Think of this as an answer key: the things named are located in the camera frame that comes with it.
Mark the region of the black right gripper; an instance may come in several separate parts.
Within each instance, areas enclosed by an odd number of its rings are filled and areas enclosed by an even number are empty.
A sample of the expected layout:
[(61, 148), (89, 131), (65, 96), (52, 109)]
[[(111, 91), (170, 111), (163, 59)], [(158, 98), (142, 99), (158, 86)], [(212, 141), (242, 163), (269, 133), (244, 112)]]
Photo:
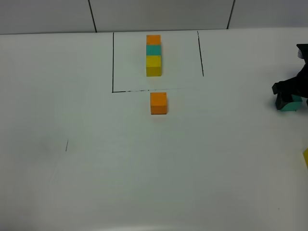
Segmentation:
[(272, 86), (273, 94), (277, 94), (275, 102), (277, 110), (282, 110), (287, 104), (292, 103), (292, 95), (308, 97), (308, 45), (297, 44), (296, 46), (305, 64), (295, 77), (279, 81)]

